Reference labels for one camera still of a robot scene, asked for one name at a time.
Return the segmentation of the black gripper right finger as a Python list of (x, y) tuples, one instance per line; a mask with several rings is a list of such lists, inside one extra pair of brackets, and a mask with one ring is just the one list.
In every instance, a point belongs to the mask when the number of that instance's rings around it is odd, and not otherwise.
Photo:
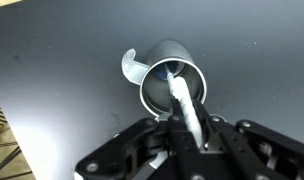
[(199, 122), (201, 124), (204, 124), (208, 120), (208, 118), (210, 117), (208, 111), (203, 106), (203, 104), (201, 103), (200, 100), (194, 99), (192, 101), (192, 103), (193, 103), (193, 107), (195, 109), (195, 112), (196, 112), (196, 115), (197, 115), (197, 118), (198, 118)]

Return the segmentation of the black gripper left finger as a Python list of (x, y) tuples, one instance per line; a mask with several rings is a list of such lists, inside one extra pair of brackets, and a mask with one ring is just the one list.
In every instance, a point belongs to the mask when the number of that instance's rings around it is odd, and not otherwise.
[(172, 120), (180, 121), (184, 119), (180, 102), (175, 98), (171, 99), (171, 109), (172, 109), (172, 115), (171, 115)]

